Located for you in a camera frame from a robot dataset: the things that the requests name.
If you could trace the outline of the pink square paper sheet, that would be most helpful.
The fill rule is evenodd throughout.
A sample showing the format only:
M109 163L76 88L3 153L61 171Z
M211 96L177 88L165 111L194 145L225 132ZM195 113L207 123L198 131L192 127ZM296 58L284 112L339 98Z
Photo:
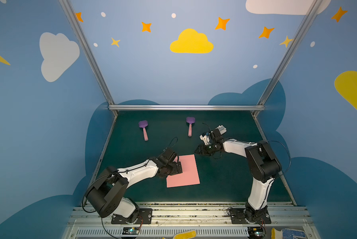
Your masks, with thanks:
M167 188L200 184L195 155L182 155L179 157L179 162L182 166L182 173L168 176L166 179Z

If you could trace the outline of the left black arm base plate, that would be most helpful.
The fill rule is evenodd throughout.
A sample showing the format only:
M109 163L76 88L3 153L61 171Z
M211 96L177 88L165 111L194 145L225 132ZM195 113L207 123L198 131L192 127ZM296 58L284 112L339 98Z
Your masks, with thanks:
M125 224L151 224L153 210L152 208L136 209L129 217L125 218L121 215L113 214L111 224L125 225Z

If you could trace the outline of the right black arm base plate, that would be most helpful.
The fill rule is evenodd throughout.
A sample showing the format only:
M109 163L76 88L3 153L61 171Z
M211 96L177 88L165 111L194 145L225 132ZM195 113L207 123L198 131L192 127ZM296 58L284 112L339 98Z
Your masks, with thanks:
M260 210L250 208L228 208L227 215L231 218L232 224L271 224L271 218L267 207Z

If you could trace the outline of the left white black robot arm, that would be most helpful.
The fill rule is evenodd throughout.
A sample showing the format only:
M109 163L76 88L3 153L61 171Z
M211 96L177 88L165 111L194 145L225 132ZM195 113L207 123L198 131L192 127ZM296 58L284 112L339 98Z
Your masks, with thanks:
M123 217L127 224L134 224L141 217L138 205L125 198L126 190L149 178L167 178L182 173L179 156L166 148L159 156L149 157L134 166L117 169L107 167L87 189L83 200L87 200L101 218L111 214Z

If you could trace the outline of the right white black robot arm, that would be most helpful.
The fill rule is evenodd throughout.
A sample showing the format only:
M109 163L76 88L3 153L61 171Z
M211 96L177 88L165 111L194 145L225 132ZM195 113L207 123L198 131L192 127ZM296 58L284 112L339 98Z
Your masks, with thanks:
M202 143L195 153L213 156L216 152L227 152L243 156L248 161L253 177L250 196L245 204L242 218L249 224L271 223L267 200L275 179L279 177L282 166L267 141L244 142L236 139L224 139L226 128L222 125L199 136Z

